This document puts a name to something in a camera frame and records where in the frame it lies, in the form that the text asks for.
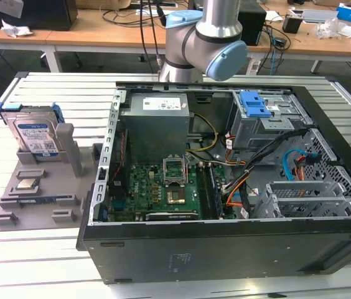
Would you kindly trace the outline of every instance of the green circuit board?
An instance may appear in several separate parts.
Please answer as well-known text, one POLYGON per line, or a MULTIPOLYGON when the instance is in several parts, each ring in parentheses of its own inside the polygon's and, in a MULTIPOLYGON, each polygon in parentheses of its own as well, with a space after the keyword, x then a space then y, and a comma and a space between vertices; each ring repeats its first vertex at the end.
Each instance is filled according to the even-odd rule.
MULTIPOLYGON (((214 170, 217 184, 225 184, 223 169, 217 166, 214 170)), ((136 214, 152 212, 196 213, 201 219, 195 166, 186 169, 187 183, 184 187, 166 187, 163 171, 162 164, 131 166, 129 195, 124 209, 113 213, 115 221, 135 221, 136 214)), ((167 177, 176 177, 180 173, 180 169, 167 168, 167 177)))

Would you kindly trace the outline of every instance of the hard drive label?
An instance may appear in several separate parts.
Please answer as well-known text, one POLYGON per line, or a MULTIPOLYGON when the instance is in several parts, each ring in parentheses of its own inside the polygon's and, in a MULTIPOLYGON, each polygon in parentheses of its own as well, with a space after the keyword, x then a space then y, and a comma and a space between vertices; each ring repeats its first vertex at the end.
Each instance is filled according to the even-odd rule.
POLYGON ((18 125, 19 133, 30 151, 34 154, 57 154, 58 148, 50 137, 50 129, 45 123, 18 125))

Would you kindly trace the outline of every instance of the blue drive bay latch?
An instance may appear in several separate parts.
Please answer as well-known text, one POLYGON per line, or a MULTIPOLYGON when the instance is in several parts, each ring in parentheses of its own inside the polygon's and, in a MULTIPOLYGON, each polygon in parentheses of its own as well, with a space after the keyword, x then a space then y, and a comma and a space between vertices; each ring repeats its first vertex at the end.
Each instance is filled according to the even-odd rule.
POLYGON ((240 92, 240 103, 246 110, 247 117, 270 117, 271 112, 265 107, 265 101, 258 92, 240 92))

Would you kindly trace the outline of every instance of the plastic bag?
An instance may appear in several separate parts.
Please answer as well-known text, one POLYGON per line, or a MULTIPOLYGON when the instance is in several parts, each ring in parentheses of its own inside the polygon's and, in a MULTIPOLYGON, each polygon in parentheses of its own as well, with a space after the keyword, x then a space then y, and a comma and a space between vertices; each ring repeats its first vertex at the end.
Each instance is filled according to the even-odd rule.
POLYGON ((340 22, 336 17, 331 20, 326 20, 324 24, 316 25, 316 35, 319 39, 337 37, 341 39, 339 32, 345 27, 345 23, 340 22))

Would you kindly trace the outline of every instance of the yellow wire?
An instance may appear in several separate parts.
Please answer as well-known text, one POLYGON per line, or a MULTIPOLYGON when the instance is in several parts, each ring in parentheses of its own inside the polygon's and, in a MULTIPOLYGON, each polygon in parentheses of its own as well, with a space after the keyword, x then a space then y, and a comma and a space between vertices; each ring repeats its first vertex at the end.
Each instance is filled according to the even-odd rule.
POLYGON ((203 119, 212 129, 213 129, 213 132, 214 132, 214 140, 212 142, 211 145, 209 146, 206 146, 205 148, 197 148, 197 149, 187 149, 187 151, 207 151, 211 148, 213 148, 215 146, 215 144, 217 143, 217 140, 218 140, 218 133, 216 131, 216 129, 214 128, 214 126, 212 125, 211 122, 209 122, 205 117, 203 117, 202 115, 198 114, 198 113, 195 113, 195 115, 201 117, 201 119, 203 119))

